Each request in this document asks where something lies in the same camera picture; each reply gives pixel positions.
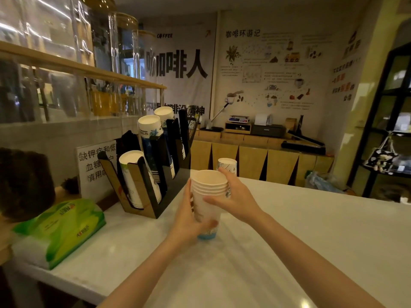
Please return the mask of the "black cup dispenser rack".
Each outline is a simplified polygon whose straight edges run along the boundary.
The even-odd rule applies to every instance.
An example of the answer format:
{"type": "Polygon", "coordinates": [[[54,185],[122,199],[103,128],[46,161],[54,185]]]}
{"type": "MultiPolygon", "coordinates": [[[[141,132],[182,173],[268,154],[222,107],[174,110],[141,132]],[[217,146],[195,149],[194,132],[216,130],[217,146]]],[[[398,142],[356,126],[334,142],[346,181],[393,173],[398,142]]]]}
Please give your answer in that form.
{"type": "Polygon", "coordinates": [[[190,174],[191,145],[200,112],[197,106],[181,109],[174,118],[171,107],[138,120],[140,150],[128,131],[113,147],[96,153],[102,174],[108,178],[123,210],[159,218],[190,174]]]}

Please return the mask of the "person's left forearm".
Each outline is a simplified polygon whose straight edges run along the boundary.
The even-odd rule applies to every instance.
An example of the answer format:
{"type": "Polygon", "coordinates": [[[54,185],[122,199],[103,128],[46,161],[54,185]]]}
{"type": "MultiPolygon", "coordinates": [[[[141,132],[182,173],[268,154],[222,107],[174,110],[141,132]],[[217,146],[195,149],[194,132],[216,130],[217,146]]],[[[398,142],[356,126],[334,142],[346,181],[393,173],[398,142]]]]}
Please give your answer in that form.
{"type": "Polygon", "coordinates": [[[168,265],[190,241],[168,236],[97,308],[142,308],[168,265]]]}

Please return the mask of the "small dark pinecone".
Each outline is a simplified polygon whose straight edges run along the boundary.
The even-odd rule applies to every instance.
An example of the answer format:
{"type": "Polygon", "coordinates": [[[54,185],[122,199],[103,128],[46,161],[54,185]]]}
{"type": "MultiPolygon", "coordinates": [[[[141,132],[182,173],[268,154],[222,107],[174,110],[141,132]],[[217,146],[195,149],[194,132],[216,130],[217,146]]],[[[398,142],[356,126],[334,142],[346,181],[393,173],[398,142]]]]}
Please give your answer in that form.
{"type": "Polygon", "coordinates": [[[64,180],[60,186],[63,188],[63,190],[65,190],[67,194],[70,194],[70,195],[80,194],[78,176],[64,180]]]}

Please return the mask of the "stack of white paper cups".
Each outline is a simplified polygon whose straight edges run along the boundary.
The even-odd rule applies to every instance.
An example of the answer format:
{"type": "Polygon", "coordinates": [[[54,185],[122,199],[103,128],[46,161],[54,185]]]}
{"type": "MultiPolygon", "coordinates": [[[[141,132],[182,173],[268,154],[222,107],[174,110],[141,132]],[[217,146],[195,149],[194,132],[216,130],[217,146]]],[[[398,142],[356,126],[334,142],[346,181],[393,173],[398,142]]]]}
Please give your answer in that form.
{"type": "Polygon", "coordinates": [[[225,199],[229,191],[229,183],[224,174],[215,170],[200,170],[191,175],[194,217],[198,222],[208,219],[220,221],[222,209],[203,200],[204,196],[215,196],[225,199]]]}

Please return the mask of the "person's right hand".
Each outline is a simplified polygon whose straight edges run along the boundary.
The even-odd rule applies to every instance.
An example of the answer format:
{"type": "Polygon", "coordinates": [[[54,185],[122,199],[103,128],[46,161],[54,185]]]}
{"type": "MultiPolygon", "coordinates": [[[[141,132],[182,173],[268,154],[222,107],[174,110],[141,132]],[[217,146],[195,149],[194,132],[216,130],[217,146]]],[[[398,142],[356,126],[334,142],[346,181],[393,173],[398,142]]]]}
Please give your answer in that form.
{"type": "Polygon", "coordinates": [[[240,221],[253,226],[253,224],[258,222],[261,216],[263,216],[264,212],[255,201],[247,186],[245,186],[243,183],[242,185],[243,186],[240,188],[241,195],[239,196],[239,199],[236,203],[237,209],[235,217],[240,221]]]}

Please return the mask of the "row of glass jars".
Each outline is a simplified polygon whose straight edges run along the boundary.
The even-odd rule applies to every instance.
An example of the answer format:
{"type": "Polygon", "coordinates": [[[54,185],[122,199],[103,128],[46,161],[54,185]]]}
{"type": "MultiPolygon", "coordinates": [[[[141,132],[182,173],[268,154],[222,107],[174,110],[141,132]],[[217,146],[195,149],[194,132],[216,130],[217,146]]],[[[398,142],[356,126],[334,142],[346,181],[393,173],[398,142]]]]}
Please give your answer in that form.
{"type": "Polygon", "coordinates": [[[137,28],[114,0],[0,0],[0,41],[140,78],[137,28]]]}

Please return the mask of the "long-handled metal scoop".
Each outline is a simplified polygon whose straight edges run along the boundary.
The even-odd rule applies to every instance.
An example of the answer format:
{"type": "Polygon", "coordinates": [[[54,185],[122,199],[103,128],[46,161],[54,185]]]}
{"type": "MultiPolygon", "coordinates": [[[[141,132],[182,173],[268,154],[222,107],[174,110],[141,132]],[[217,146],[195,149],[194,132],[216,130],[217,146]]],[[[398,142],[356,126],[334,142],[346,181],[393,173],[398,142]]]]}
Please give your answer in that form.
{"type": "Polygon", "coordinates": [[[225,110],[225,108],[226,107],[228,107],[230,105],[230,103],[226,103],[225,105],[224,105],[224,107],[222,108],[222,109],[220,109],[220,111],[213,117],[213,118],[211,118],[211,119],[209,119],[207,122],[206,122],[206,127],[205,127],[205,130],[212,130],[212,127],[213,127],[213,121],[225,110]]]}

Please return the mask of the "green-print cup stack in rack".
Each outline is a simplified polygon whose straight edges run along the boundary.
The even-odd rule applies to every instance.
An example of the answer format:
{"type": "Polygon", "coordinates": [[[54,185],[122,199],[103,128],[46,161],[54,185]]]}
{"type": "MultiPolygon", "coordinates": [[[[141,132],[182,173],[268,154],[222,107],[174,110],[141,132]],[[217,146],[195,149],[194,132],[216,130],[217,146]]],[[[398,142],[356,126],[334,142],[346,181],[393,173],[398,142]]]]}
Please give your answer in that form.
{"type": "Polygon", "coordinates": [[[119,162],[128,189],[128,199],[131,206],[136,209],[136,214],[155,218],[149,194],[152,190],[157,203],[161,202],[162,195],[144,153],[140,150],[128,151],[120,156],[119,162]]]}

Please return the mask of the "illustrated coffee wall poster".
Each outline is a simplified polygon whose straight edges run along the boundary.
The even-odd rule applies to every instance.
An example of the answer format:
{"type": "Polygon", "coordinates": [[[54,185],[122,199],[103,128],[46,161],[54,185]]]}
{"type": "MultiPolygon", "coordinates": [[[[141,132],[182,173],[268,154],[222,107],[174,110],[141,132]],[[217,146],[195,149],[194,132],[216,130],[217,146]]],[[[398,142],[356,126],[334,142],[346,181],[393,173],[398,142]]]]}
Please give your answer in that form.
{"type": "Polygon", "coordinates": [[[243,93],[214,123],[231,114],[271,114],[274,124],[303,115],[302,130],[318,133],[335,54],[332,20],[318,8],[221,12],[213,113],[228,94],[243,93]]]}

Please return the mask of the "black printer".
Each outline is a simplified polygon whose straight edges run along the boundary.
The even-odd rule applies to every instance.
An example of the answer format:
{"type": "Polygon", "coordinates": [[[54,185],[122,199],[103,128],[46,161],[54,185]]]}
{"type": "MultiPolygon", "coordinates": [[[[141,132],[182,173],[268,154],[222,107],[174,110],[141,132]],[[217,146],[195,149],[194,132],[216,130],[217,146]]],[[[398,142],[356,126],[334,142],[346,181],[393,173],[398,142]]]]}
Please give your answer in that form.
{"type": "Polygon", "coordinates": [[[254,124],[251,128],[251,135],[265,136],[270,138],[282,138],[285,135],[286,128],[283,125],[257,125],[254,124]]]}

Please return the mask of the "wooden shelf board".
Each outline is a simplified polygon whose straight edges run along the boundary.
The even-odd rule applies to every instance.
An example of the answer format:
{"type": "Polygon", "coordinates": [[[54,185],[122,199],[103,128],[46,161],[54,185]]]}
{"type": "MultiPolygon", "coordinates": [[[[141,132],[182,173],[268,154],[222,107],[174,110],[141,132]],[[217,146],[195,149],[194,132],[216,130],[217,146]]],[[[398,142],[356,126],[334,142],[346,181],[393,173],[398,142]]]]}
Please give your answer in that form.
{"type": "Polygon", "coordinates": [[[19,64],[44,68],[52,71],[59,71],[75,76],[89,77],[103,81],[109,81],[129,86],[137,86],[146,89],[167,89],[167,87],[129,77],[111,71],[106,71],[97,67],[81,64],[69,59],[50,55],[48,53],[18,46],[13,43],[0,41],[0,59],[11,60],[19,64]]]}

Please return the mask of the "row of yellow jars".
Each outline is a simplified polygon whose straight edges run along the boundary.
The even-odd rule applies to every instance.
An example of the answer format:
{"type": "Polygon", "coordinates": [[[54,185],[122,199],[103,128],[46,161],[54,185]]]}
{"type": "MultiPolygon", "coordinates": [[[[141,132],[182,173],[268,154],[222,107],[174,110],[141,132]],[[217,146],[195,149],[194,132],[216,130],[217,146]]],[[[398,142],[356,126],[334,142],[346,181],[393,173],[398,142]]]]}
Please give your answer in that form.
{"type": "Polygon", "coordinates": [[[95,117],[119,117],[138,113],[134,95],[91,91],[89,101],[95,117]]]}

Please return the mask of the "black patterned hanging bag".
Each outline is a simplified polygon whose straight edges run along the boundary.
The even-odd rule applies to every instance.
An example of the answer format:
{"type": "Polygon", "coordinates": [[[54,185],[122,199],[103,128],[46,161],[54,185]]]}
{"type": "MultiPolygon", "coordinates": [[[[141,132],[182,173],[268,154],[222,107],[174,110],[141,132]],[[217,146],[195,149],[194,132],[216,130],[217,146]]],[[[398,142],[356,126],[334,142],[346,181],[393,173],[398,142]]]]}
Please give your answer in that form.
{"type": "Polygon", "coordinates": [[[393,165],[393,160],[399,156],[393,146],[393,132],[388,132],[380,146],[374,148],[371,155],[362,165],[375,172],[388,174],[393,165]]]}

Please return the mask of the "white printed paper cup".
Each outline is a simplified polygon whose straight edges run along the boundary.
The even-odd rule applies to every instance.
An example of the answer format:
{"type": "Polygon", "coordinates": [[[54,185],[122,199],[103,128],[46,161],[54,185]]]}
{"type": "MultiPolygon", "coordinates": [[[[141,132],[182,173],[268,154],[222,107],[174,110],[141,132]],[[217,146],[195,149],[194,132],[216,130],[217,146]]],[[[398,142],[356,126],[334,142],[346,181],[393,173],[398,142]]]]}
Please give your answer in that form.
{"type": "Polygon", "coordinates": [[[217,171],[219,172],[219,184],[217,186],[217,195],[214,196],[217,206],[222,208],[223,212],[235,216],[236,203],[241,195],[240,188],[243,186],[237,177],[237,161],[230,158],[218,159],[217,171]]]}

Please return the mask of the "black metal shelf rack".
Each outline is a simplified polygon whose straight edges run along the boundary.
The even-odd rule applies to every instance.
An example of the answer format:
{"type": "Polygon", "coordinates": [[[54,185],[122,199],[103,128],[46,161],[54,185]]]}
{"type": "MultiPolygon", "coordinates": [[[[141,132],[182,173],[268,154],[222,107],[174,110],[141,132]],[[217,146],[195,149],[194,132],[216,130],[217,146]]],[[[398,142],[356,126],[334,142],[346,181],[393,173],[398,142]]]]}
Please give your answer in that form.
{"type": "Polygon", "coordinates": [[[411,42],[392,49],[374,95],[347,185],[362,197],[372,197],[383,183],[411,185],[411,42]],[[388,174],[362,163],[393,132],[399,154],[388,174]]]}

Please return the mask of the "green tissue packet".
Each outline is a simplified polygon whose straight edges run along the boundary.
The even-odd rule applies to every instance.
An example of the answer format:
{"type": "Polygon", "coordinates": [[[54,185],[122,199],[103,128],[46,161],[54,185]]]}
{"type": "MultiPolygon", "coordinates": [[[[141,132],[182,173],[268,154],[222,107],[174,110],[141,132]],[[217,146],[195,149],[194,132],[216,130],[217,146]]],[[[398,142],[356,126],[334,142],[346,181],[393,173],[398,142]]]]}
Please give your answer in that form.
{"type": "Polygon", "coordinates": [[[13,256],[54,269],[105,224],[104,212],[92,200],[61,202],[13,228],[13,256]]]}

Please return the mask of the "blue plastic bag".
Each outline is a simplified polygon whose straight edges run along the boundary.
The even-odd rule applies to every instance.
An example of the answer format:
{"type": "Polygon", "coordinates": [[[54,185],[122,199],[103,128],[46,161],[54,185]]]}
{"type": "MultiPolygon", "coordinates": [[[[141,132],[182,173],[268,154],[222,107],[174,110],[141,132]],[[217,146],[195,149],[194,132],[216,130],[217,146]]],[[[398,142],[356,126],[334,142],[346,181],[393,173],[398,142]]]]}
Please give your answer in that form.
{"type": "Polygon", "coordinates": [[[345,193],[349,189],[345,183],[331,173],[319,173],[317,171],[306,172],[305,188],[333,193],[345,193]]]}

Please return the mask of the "white notice sign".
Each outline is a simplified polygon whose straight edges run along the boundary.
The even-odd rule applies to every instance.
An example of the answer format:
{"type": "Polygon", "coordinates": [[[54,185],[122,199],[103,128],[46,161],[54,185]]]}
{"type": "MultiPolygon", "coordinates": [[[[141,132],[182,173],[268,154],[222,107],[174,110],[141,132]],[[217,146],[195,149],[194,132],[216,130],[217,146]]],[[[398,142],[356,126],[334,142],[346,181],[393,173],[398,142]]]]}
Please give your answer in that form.
{"type": "Polygon", "coordinates": [[[116,140],[95,145],[77,147],[75,156],[79,170],[79,189],[82,198],[99,202],[112,192],[112,186],[98,159],[98,153],[105,152],[117,170],[116,140]]]}

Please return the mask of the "person's left hand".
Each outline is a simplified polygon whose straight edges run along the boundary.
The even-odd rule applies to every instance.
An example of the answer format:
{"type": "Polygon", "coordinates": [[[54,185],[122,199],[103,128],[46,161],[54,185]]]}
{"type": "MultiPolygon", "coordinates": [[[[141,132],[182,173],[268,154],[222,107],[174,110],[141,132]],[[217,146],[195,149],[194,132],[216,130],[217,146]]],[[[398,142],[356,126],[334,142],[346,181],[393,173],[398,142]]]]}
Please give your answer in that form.
{"type": "Polygon", "coordinates": [[[173,226],[164,241],[167,249],[174,253],[178,253],[182,248],[197,238],[190,235],[190,226],[195,219],[191,199],[191,179],[188,179],[184,188],[182,201],[176,211],[173,226]]]}

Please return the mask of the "dark brown fuzzy object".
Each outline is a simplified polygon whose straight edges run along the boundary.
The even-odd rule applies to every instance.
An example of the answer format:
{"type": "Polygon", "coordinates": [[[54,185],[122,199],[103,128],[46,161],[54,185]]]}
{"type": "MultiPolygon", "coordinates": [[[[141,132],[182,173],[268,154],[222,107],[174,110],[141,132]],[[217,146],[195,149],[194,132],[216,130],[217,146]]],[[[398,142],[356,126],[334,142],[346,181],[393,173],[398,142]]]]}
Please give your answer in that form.
{"type": "Polygon", "coordinates": [[[0,147],[0,213],[10,222],[28,221],[55,202],[46,155],[0,147]]]}

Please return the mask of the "black sealing machine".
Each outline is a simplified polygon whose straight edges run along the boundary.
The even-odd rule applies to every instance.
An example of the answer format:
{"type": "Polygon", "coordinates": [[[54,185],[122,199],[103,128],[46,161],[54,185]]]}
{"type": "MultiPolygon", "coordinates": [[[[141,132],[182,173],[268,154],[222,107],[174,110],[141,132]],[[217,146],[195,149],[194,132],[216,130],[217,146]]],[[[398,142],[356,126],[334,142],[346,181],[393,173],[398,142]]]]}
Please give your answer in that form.
{"type": "Polygon", "coordinates": [[[309,153],[316,155],[326,155],[326,146],[323,142],[316,139],[306,137],[302,134],[301,127],[304,115],[300,115],[298,126],[295,132],[286,130],[286,135],[290,135],[291,139],[286,139],[281,143],[281,148],[286,150],[299,151],[301,153],[309,153]]]}

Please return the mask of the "white banner with black letters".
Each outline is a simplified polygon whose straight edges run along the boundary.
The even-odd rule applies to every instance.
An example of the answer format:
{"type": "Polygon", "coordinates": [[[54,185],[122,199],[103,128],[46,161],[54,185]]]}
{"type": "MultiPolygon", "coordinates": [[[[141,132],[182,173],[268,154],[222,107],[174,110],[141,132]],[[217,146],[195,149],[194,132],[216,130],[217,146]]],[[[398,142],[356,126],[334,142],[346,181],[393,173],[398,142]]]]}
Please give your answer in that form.
{"type": "Polygon", "coordinates": [[[176,117],[191,105],[201,121],[210,117],[217,13],[145,18],[143,29],[155,36],[155,79],[164,85],[164,103],[176,117]]]}

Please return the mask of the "person's right forearm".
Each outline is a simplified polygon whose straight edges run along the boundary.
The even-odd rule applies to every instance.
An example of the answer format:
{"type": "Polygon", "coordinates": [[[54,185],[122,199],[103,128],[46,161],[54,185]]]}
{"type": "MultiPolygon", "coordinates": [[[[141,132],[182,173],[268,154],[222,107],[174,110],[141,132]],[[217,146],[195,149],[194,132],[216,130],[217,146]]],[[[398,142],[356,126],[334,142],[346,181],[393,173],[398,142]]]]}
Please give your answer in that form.
{"type": "Polygon", "coordinates": [[[318,308],[385,308],[269,214],[259,210],[249,225],[270,246],[318,308]]]}

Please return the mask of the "small wooden box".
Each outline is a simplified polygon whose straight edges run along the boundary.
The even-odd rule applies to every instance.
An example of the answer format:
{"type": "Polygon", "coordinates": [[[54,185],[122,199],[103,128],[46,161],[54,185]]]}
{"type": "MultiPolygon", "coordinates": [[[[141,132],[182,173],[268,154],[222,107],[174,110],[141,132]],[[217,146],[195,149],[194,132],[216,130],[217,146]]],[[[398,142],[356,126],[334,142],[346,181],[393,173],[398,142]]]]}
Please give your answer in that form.
{"type": "Polygon", "coordinates": [[[251,134],[252,124],[250,123],[237,123],[228,121],[225,123],[224,131],[226,133],[236,133],[236,134],[251,134]]]}

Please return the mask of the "blue-print cup stack in rack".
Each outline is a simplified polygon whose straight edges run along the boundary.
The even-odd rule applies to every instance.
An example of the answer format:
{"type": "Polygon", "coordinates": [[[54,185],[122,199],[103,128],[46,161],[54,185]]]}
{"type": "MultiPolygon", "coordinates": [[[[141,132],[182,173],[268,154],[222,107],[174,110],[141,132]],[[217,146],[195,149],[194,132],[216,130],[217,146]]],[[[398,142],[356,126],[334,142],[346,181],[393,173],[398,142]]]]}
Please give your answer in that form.
{"type": "Polygon", "coordinates": [[[138,127],[141,136],[142,149],[147,165],[150,168],[154,181],[160,184],[159,172],[157,165],[155,164],[150,137],[164,135],[165,139],[167,139],[167,136],[162,127],[161,119],[157,115],[143,116],[138,120],[138,127]]]}
{"type": "Polygon", "coordinates": [[[174,111],[171,107],[163,106],[155,109],[155,115],[157,115],[162,123],[164,136],[167,142],[168,151],[170,152],[173,160],[178,159],[178,149],[182,150],[181,155],[185,157],[185,151],[182,144],[176,142],[177,139],[177,119],[174,117],[174,111]]]}

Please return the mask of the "wooden counter cabinet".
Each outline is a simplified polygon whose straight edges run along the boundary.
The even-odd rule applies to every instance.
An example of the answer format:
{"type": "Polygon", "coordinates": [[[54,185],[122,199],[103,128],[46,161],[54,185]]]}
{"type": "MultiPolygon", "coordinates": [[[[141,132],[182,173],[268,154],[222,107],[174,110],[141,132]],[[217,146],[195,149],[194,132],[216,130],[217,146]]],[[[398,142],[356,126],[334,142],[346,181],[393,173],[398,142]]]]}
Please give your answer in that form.
{"type": "Polygon", "coordinates": [[[196,130],[191,168],[216,170],[218,160],[237,161],[239,177],[303,187],[308,171],[326,174],[334,157],[281,148],[282,138],[196,130]]]}

